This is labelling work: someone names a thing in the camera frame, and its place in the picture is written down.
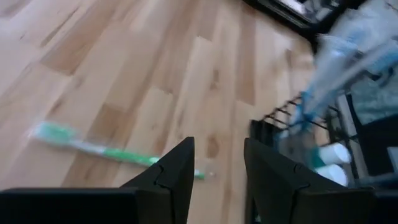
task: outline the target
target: metal rack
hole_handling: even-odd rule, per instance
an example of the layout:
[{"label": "metal rack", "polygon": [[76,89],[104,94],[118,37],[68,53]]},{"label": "metal rack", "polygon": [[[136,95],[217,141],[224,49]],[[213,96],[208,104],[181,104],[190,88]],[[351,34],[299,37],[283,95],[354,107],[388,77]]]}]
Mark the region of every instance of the metal rack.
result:
[{"label": "metal rack", "polygon": [[[303,111],[302,99],[302,95],[299,95],[286,101],[281,107],[274,108],[271,113],[265,114],[262,119],[252,120],[250,137],[272,147],[295,162],[311,167],[307,152],[317,147],[315,130],[320,128],[325,130],[328,135],[328,142],[325,145],[340,142],[347,147],[352,155],[349,142],[357,141],[357,136],[350,136],[346,131],[343,116],[337,104],[329,106],[323,118],[314,121],[301,114],[299,122],[291,123],[293,112],[297,110],[297,107],[301,107],[300,111]],[[306,131],[297,132],[298,129],[302,129],[303,125],[306,125]],[[288,136],[281,141],[279,134],[283,132],[288,133]],[[355,157],[353,157],[350,165],[343,166],[351,183],[359,178],[354,160]],[[246,223],[259,223],[259,220],[256,221],[257,218],[256,207],[251,193],[248,191],[246,195]]]}]

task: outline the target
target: white cup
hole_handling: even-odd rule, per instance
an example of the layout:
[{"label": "white cup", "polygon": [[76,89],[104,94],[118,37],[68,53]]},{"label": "white cup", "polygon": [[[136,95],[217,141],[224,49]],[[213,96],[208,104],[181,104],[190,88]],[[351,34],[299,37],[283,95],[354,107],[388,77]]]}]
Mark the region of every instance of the white cup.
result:
[{"label": "white cup", "polygon": [[347,186],[348,185],[348,178],[346,172],[340,166],[336,164],[319,167],[315,169],[319,175],[324,178],[327,178],[331,181],[336,182],[337,184]]},{"label": "white cup", "polygon": [[319,148],[318,155],[325,165],[344,164],[351,162],[351,155],[349,154],[347,148],[340,143],[334,143]]}]

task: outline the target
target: green toothbrush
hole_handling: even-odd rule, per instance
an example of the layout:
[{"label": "green toothbrush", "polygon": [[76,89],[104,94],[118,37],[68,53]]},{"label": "green toothbrush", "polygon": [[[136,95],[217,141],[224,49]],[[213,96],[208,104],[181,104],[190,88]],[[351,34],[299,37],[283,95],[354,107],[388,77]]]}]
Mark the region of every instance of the green toothbrush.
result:
[{"label": "green toothbrush", "polygon": [[[160,158],[142,156],[106,146],[99,146],[76,138],[76,131],[56,123],[44,121],[33,130],[33,137],[56,146],[72,146],[81,151],[104,156],[118,161],[132,162],[142,166],[151,166]],[[205,174],[195,169],[195,177],[204,179]]]}]

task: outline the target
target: wire rack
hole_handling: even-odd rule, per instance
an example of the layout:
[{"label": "wire rack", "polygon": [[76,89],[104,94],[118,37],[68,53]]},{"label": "wire rack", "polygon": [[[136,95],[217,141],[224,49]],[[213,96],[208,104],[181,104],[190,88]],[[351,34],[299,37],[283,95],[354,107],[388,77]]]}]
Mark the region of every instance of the wire rack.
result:
[{"label": "wire rack", "polygon": [[[274,108],[271,113],[265,114],[259,121],[251,122],[251,137],[272,147],[281,154],[295,162],[301,162],[311,167],[307,152],[318,147],[316,133],[323,130],[327,134],[326,142],[320,146],[339,142],[347,147],[352,154],[349,141],[357,141],[356,136],[349,136],[340,110],[336,105],[329,106],[325,116],[310,119],[300,114],[301,119],[292,123],[293,113],[303,111],[302,95],[286,101],[281,107]],[[351,161],[348,176],[351,179],[358,178],[355,162]]]}]

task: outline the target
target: wooden floor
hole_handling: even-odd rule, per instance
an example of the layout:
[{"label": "wooden floor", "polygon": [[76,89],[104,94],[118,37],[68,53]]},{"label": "wooden floor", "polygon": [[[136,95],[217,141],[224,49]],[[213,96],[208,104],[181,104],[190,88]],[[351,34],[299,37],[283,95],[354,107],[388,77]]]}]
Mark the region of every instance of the wooden floor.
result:
[{"label": "wooden floor", "polygon": [[216,176],[195,181],[188,222],[242,223],[249,120],[303,89],[312,55],[240,0],[2,0],[0,68],[0,188],[143,171],[29,139],[42,120],[152,156],[194,136]]}]

